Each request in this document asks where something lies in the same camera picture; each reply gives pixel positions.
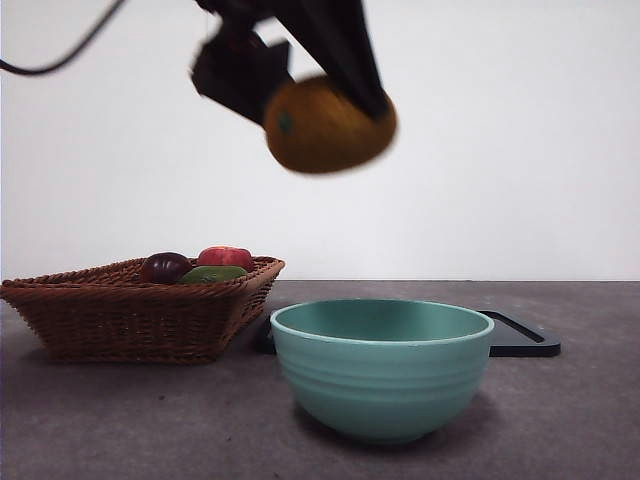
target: white wall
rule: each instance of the white wall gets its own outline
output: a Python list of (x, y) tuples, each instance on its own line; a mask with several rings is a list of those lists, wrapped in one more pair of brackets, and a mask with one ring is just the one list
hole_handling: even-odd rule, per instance
[[(108, 3), (3, 1), (3, 58), (57, 58)], [(231, 244), (288, 279), (640, 279), (640, 2), (366, 8), (400, 130), (341, 175), (284, 170), (195, 93), (193, 1), (130, 1), (64, 71), (3, 73), (2, 277)]]

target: black tray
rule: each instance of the black tray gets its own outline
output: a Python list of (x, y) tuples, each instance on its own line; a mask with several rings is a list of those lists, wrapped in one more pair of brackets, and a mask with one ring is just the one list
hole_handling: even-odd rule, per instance
[[(553, 357), (560, 354), (557, 337), (540, 328), (490, 310), (479, 310), (495, 323), (489, 356), (491, 357)], [(256, 335), (256, 349), (275, 355), (269, 318)]]

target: wicker basket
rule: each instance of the wicker basket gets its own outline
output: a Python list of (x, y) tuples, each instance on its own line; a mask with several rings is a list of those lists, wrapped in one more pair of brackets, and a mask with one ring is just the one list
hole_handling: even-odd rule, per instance
[(284, 262), (254, 257), (244, 277), (196, 285), (141, 283), (144, 258), (77, 272), (5, 280), (14, 307), (53, 360), (213, 362), (258, 317)]

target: teal bowl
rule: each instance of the teal bowl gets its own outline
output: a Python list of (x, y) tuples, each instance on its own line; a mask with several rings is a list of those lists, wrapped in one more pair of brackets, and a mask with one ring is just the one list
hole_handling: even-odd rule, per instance
[(493, 320), (453, 305), (346, 299), (272, 313), (296, 401), (367, 443), (407, 443), (456, 417), (485, 370)]

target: avocado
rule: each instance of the avocado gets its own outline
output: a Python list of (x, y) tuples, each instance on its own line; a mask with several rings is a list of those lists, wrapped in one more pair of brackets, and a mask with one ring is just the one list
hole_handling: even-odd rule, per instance
[(235, 265), (202, 265), (182, 276), (178, 283), (214, 283), (242, 277), (247, 271)]

